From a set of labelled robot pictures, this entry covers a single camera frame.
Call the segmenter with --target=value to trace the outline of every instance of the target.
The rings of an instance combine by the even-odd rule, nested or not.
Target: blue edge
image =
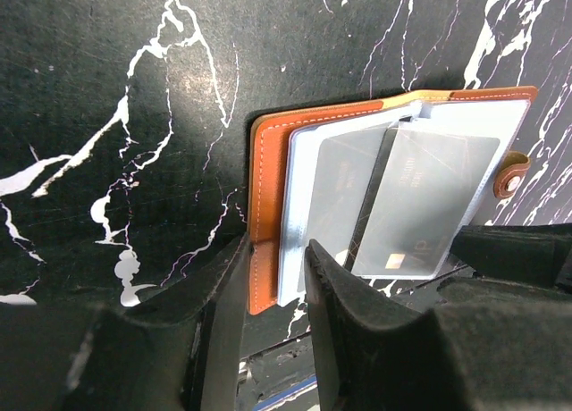
[[[285,391],[283,391],[282,393],[280,393],[276,396],[272,396],[271,398],[269,398],[263,402],[258,403],[258,405],[256,405],[252,411],[264,411],[268,407],[271,407],[272,405],[276,405],[280,402],[283,402],[285,399],[287,399],[290,396],[296,395],[296,393],[300,392],[303,389],[308,388],[312,384],[315,384],[315,375],[311,376],[310,378],[308,378],[304,382],[300,382],[300,383],[296,384],[295,386],[292,386],[289,389],[286,389]]]

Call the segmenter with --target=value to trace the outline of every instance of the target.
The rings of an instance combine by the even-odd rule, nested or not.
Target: white stitching
[[[260,162],[258,164],[258,202],[257,202],[257,227],[255,229],[255,244],[258,242],[258,233],[259,233],[259,227],[260,227],[260,193],[262,191],[262,165],[263,165],[263,161],[264,161],[265,132],[267,132],[268,130],[276,130],[278,128],[287,127],[289,125],[312,123],[312,122],[323,122],[323,121],[328,121],[330,119],[340,119],[340,118],[347,118],[349,116],[356,116],[358,114],[379,112],[382,109],[383,109],[383,107],[380,107],[379,109],[367,110],[367,111],[363,111],[363,112],[337,114],[334,116],[325,116],[322,118],[308,119],[308,120],[304,120],[304,121],[286,122],[286,123],[282,123],[280,125],[274,125],[272,127],[268,127],[267,129],[263,130],[260,133]],[[256,310],[259,310],[261,308],[258,306],[258,256],[257,256],[257,247],[256,246],[255,246],[253,258],[254,258],[254,307]]]
[[[461,98],[452,98],[450,101],[461,101],[461,100],[481,100],[481,99],[491,99],[491,98],[507,98],[509,96],[528,96],[527,99],[530,100],[530,94],[528,92],[519,92],[516,94],[490,94],[489,96],[464,96]]]

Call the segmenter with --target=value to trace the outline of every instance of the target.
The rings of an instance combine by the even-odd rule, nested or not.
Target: black surface
[[[531,171],[509,202],[497,205],[490,192],[475,222],[572,215],[568,0],[181,0],[210,48],[228,128],[198,42],[172,46],[166,58],[144,53],[128,79],[165,1],[0,0],[0,300],[120,307],[129,283],[153,285],[137,291],[149,298],[245,230],[254,118],[409,89],[536,85],[513,145],[532,156]],[[185,28],[166,21],[163,46],[193,32],[187,13],[176,16]],[[121,159],[127,134],[114,124],[89,158],[33,197],[68,161],[62,156],[78,154],[114,116],[126,85],[128,130],[138,144]],[[173,135],[155,159],[149,151],[171,118]],[[153,159],[141,171],[131,162]],[[126,181],[112,187],[105,215],[112,231],[129,221],[140,262],[121,279],[115,266],[130,250],[126,234],[114,236],[116,246],[101,244],[105,230],[90,213],[118,179]],[[392,295],[417,284],[373,282]],[[306,332],[305,312],[299,303],[249,317],[243,356],[281,343],[289,327],[291,338]]]
[[[249,253],[245,234],[124,315],[104,306],[1,305],[2,408],[234,409]]]
[[[295,388],[314,375],[310,334],[256,353],[246,363],[248,376],[239,383],[237,411],[249,411],[259,403],[262,408],[265,401],[272,401],[277,396],[293,399],[292,396],[297,396],[296,392],[283,392]]]
[[[368,288],[315,240],[306,257],[322,409],[570,407],[571,296],[456,278],[442,283],[449,304],[419,315]]]
[[[552,288],[570,249],[572,225],[565,224],[467,226],[450,251],[484,276]]]

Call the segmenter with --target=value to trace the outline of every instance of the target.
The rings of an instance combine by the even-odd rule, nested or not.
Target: marble pattern surface
[[[569,0],[0,1],[2,302],[136,305],[244,231],[259,114],[417,88],[536,85],[475,221],[572,216]],[[277,311],[269,345],[307,331]]]

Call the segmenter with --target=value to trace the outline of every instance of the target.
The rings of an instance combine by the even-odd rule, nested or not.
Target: card chip
[[[385,264],[386,270],[399,270],[401,264],[403,264],[403,259],[405,259],[405,254],[403,253],[392,253],[387,259],[387,264]]]

